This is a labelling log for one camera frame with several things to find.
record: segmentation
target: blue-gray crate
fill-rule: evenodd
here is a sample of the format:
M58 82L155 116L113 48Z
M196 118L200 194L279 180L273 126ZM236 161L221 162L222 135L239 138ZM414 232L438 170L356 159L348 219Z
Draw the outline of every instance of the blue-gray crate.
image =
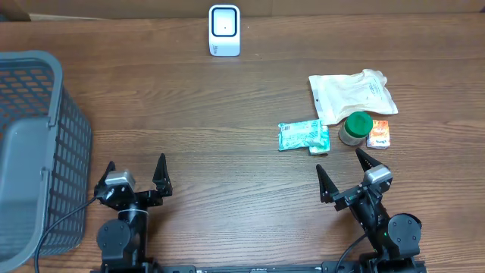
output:
M42 232L86 201L92 131L47 52L0 53L0 272L22 265ZM41 255L83 239L84 211L49 233Z

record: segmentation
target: green lid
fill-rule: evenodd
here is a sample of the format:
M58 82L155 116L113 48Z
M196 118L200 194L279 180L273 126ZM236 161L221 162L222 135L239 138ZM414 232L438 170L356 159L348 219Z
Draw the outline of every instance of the green lid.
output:
M345 125L346 132L356 138L366 137L371 132L372 127L372 118L364 111L352 113L347 118Z

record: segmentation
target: crumpled white bag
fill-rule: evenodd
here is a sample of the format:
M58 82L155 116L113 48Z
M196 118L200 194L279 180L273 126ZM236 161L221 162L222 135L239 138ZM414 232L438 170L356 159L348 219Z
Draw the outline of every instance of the crumpled white bag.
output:
M309 79L323 125L338 124L355 111L397 114L396 104L384 86L387 78L380 71L364 69L354 75L315 75Z

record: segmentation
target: small orange package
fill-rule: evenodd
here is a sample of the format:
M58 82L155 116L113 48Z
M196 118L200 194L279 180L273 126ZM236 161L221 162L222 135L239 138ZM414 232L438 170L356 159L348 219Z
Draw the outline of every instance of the small orange package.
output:
M373 121L374 126L367 137L367 147L387 149L391 145L389 123L387 121Z

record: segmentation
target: brown wooden tabletop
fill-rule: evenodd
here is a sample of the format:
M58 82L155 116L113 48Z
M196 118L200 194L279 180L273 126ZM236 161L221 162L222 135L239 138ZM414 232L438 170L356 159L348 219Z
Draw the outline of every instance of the brown wooden tabletop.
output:
M341 189L363 173L331 127L328 156L278 152L278 123L317 118L308 76L382 71L397 104L383 204L423 222L429 272L485 271L485 15L242 20L242 53L208 52L207 20L1 23L0 51L51 52L94 131L90 190L110 160L152 187L161 152L174 195L150 210L149 256L163 265L336 260L362 234L320 203L315 165ZM116 212L88 208L80 247L42 272L99 268L96 234ZM350 258L372 251L368 242ZM32 262L19 272L31 272Z

